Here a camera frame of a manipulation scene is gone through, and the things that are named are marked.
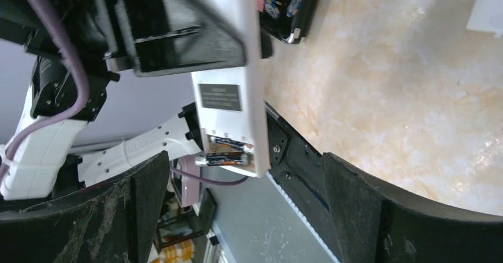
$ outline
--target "table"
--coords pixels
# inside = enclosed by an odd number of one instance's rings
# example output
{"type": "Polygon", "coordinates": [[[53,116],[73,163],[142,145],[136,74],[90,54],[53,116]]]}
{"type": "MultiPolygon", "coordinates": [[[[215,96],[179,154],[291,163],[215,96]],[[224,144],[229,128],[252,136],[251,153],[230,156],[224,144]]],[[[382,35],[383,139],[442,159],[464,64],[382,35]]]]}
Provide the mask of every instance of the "table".
{"type": "Polygon", "coordinates": [[[456,207],[503,216],[503,42],[475,0],[320,0],[275,42],[266,100],[319,151],[456,207]]]}

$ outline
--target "label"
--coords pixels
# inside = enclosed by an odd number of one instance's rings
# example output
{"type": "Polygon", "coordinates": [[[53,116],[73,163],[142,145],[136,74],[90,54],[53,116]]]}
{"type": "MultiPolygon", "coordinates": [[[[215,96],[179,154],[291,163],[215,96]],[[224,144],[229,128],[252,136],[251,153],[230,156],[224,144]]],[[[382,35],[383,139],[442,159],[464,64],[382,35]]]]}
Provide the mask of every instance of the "label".
{"type": "Polygon", "coordinates": [[[238,85],[199,84],[202,107],[242,112],[238,85]]]}

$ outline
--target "beige marble surface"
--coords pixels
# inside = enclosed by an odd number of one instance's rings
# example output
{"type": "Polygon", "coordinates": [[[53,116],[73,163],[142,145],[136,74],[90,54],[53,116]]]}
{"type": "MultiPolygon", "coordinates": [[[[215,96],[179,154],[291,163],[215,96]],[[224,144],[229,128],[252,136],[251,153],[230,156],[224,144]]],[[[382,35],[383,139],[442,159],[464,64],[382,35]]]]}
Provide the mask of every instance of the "beige marble surface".
{"type": "Polygon", "coordinates": [[[475,0],[320,0],[263,61],[267,101],[319,151],[416,194],[503,216],[503,40],[475,0]]]}

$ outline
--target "purple cable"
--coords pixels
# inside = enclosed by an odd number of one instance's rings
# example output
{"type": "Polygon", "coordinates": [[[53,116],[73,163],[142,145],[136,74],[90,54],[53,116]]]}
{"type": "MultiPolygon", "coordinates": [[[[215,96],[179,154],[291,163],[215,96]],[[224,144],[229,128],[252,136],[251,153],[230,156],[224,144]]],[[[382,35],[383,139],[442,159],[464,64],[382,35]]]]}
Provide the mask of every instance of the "purple cable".
{"type": "Polygon", "coordinates": [[[194,179],[194,180],[198,180],[202,183],[207,183],[207,184],[211,184],[211,185],[217,185],[217,186],[234,186],[234,185],[239,185],[241,183],[243,183],[244,181],[246,181],[248,179],[248,176],[245,176],[239,180],[236,180],[236,181],[231,181],[231,182],[224,182],[224,181],[216,181],[216,180],[210,180],[210,179],[207,179],[207,178],[203,178],[203,177],[199,177],[199,176],[196,176],[196,175],[192,175],[190,173],[187,173],[185,171],[182,171],[180,169],[176,169],[176,168],[173,168],[171,167],[170,170],[174,173],[177,173],[177,174],[180,174],[182,176],[185,176],[187,178],[191,178],[191,179],[194,179]]]}
{"type": "MultiPolygon", "coordinates": [[[[75,116],[78,112],[80,112],[87,100],[89,99],[89,84],[87,82],[87,76],[84,71],[84,67],[82,62],[77,54],[77,50],[73,46],[68,37],[65,27],[60,21],[56,10],[52,6],[49,0],[28,0],[32,9],[39,16],[40,21],[45,26],[46,30],[52,36],[52,40],[54,44],[59,48],[61,55],[64,60],[66,60],[67,65],[70,69],[72,77],[75,81],[75,86],[77,88],[77,100],[69,109],[65,110],[62,113],[58,113],[51,118],[44,119],[42,121],[38,121],[27,128],[23,129],[19,134],[17,134],[9,147],[7,148],[5,154],[7,159],[12,160],[15,156],[15,153],[23,140],[30,135],[30,133],[43,128],[48,125],[52,125],[54,123],[63,121],[65,119],[69,119],[75,116]]],[[[9,170],[9,167],[2,163],[0,166],[0,183],[2,182],[6,172],[9,170]]]]}

